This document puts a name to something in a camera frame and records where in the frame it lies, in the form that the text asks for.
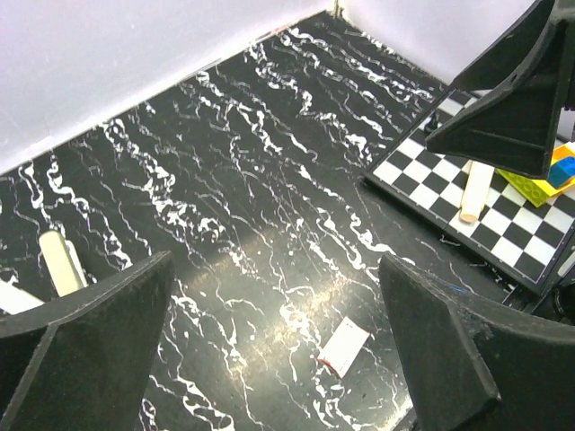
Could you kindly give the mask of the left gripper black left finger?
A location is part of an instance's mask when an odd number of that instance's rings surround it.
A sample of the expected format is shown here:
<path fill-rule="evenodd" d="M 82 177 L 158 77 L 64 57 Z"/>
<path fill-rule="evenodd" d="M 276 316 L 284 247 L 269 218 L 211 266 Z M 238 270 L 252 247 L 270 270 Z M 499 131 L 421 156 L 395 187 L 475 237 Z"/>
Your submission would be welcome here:
<path fill-rule="evenodd" d="M 169 251 L 1 320 L 3 430 L 131 430 L 174 283 Z"/>

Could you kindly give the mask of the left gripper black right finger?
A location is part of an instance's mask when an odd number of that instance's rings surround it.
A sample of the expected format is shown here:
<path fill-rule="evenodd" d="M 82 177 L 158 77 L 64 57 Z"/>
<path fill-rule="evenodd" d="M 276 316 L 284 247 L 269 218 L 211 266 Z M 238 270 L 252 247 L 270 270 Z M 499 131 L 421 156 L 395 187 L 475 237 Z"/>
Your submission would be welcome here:
<path fill-rule="evenodd" d="M 422 430 L 572 430 L 574 329 L 387 252 L 385 309 Z"/>

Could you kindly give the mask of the white black stapler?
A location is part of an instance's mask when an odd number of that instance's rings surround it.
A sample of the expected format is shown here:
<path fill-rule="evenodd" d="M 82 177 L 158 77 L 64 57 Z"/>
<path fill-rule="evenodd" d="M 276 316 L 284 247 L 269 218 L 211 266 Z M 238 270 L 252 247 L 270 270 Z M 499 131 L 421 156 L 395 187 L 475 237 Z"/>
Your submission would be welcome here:
<path fill-rule="evenodd" d="M 13 281 L 1 281 L 1 313 L 15 315 L 42 306 L 44 302 Z"/>

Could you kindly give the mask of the red white staple box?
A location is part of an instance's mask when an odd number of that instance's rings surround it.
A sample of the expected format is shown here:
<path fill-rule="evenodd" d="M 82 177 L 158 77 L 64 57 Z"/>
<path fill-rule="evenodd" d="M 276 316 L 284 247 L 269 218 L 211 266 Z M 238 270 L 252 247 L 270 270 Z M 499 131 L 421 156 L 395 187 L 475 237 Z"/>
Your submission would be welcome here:
<path fill-rule="evenodd" d="M 317 361 L 342 379 L 369 337 L 368 331 L 346 316 L 321 349 Z"/>

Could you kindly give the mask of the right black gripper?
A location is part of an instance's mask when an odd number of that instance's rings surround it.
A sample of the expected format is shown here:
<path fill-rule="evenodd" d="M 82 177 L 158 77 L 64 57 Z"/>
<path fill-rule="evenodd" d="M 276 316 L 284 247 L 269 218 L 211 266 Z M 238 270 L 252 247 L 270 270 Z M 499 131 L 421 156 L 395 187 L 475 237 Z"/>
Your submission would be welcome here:
<path fill-rule="evenodd" d="M 484 95 L 428 135 L 429 151 L 546 178 L 574 108 L 573 1 L 534 2 L 451 85 Z"/>

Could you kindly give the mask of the beige stapler top part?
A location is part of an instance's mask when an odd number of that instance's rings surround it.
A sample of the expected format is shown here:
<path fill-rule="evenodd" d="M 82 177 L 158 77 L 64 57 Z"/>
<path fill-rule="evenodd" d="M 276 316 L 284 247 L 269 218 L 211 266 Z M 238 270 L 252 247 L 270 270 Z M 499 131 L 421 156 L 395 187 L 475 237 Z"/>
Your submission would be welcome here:
<path fill-rule="evenodd" d="M 88 286 L 75 246 L 55 230 L 39 237 L 42 256 L 53 286 L 62 297 Z"/>

